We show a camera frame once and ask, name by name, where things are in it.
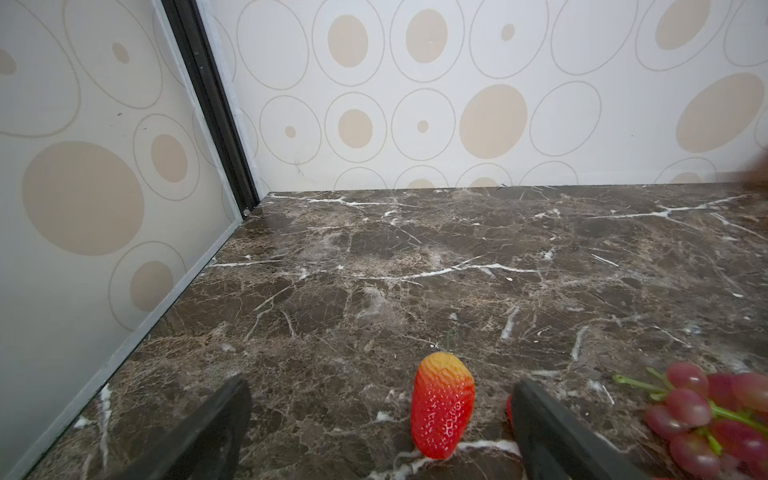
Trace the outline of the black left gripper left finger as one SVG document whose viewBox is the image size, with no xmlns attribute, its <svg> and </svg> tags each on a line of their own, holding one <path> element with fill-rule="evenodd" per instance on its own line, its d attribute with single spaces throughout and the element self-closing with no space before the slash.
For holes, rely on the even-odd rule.
<svg viewBox="0 0 768 480">
<path fill-rule="evenodd" d="M 232 479 L 252 410 L 245 379 L 228 379 L 114 479 Z"/>
</svg>

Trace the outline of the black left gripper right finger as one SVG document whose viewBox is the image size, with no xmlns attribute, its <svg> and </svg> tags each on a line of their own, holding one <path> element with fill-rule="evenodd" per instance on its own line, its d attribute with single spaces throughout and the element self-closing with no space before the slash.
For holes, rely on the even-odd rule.
<svg viewBox="0 0 768 480">
<path fill-rule="evenodd" d="M 647 479 L 531 379 L 511 393 L 511 423 L 529 479 Z"/>
</svg>

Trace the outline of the red fake grape bunch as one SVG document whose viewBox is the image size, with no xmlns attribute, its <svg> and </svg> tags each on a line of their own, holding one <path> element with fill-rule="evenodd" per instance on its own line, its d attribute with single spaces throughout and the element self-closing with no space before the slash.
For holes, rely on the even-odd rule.
<svg viewBox="0 0 768 480">
<path fill-rule="evenodd" d="M 705 373 L 678 362 L 665 372 L 649 367 L 656 384 L 624 375 L 613 380 L 642 389 L 651 405 L 645 423 L 667 442 L 678 468 L 711 479 L 739 470 L 767 477 L 767 377 L 759 373 Z"/>
</svg>

